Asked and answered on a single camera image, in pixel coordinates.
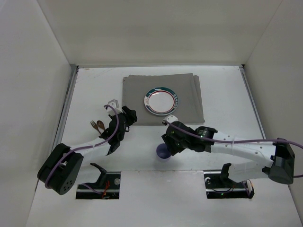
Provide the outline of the purple plastic cup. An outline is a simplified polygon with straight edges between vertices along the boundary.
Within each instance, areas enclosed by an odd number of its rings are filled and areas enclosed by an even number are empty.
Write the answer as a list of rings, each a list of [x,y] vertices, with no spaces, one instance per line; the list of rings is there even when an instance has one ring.
[[[167,162],[171,157],[171,153],[169,152],[167,145],[165,143],[160,144],[156,148],[156,157],[160,162]]]

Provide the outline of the brown wooden spoon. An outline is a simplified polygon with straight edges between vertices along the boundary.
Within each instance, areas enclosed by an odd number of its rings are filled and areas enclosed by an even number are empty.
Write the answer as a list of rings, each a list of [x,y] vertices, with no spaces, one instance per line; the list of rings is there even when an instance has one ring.
[[[101,129],[102,132],[105,130],[104,123],[101,120],[97,121],[97,126]]]

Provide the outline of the grey cloth placemat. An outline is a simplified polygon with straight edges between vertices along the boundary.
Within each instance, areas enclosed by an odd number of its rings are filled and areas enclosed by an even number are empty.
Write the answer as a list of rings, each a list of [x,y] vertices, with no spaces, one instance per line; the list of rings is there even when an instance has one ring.
[[[136,111],[137,126],[157,126],[169,116],[185,124],[203,124],[200,80],[192,73],[123,79],[123,105]]]

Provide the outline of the white plate green rim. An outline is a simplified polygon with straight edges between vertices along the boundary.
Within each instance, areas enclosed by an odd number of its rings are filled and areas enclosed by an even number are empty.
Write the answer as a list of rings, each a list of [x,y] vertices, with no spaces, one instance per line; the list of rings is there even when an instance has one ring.
[[[155,87],[144,96],[144,106],[151,114],[166,116],[178,107],[178,95],[170,88]]]

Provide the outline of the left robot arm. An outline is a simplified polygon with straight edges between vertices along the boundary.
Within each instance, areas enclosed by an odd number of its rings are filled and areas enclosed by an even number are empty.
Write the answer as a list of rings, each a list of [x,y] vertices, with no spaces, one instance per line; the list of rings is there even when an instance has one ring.
[[[55,146],[37,174],[47,189],[64,195],[76,184],[98,193],[99,188],[108,185],[107,171],[94,160],[109,156],[118,149],[129,127],[137,122],[137,115],[127,106],[119,108],[109,103],[105,108],[111,121],[100,136],[73,147],[63,143]]]

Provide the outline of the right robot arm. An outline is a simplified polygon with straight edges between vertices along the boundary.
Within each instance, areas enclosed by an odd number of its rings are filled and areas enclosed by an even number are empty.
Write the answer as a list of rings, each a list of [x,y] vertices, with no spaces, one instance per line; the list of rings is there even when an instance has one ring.
[[[220,179],[227,184],[259,178],[287,185],[294,181],[295,155],[285,139],[237,140],[211,127],[193,130],[179,121],[168,120],[163,120],[163,124],[167,130],[162,139],[172,156],[189,149],[246,159],[244,163],[223,165]]]

